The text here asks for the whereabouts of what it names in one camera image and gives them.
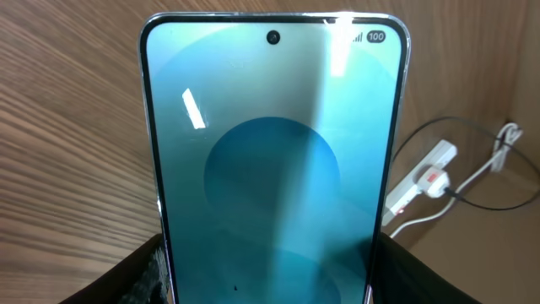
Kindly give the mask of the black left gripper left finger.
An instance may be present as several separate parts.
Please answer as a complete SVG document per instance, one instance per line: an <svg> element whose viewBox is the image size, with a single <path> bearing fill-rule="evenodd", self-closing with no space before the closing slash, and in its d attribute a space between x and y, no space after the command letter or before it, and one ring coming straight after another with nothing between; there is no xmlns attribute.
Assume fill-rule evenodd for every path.
<svg viewBox="0 0 540 304"><path fill-rule="evenodd" d="M61 304L166 304L169 288L163 236L157 234Z"/></svg>

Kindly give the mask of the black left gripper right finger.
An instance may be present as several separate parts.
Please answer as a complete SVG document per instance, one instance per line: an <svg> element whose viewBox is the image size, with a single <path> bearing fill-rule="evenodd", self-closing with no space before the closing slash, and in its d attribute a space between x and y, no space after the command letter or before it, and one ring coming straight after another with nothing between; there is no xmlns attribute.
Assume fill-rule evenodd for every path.
<svg viewBox="0 0 540 304"><path fill-rule="evenodd" d="M386 234L378 237L370 285L375 304L479 304Z"/></svg>

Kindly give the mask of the blue Galaxy smartphone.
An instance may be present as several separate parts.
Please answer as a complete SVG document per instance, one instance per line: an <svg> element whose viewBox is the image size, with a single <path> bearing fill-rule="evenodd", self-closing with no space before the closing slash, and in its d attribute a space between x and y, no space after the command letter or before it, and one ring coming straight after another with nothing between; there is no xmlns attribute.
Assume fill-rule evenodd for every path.
<svg viewBox="0 0 540 304"><path fill-rule="evenodd" d="M138 55L174 302L366 302L405 24L162 13Z"/></svg>

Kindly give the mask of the white USB charger plug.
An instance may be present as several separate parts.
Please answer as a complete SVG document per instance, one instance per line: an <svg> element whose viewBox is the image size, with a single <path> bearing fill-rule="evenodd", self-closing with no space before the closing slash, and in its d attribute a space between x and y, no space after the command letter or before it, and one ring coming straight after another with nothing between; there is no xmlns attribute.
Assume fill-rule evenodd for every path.
<svg viewBox="0 0 540 304"><path fill-rule="evenodd" d="M429 166L417 180L418 188L430 198L443 196L450 183L447 172L437 166Z"/></svg>

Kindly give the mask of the white power strip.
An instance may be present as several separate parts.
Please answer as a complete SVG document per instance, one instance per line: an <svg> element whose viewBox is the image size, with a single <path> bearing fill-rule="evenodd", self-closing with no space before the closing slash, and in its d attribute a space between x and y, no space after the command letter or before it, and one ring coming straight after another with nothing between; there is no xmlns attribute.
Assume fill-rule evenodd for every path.
<svg viewBox="0 0 540 304"><path fill-rule="evenodd" d="M438 144L386 195L381 225L387 226L422 190L417 185L421 175L431 166L443 169L457 155L457 147L442 139Z"/></svg>

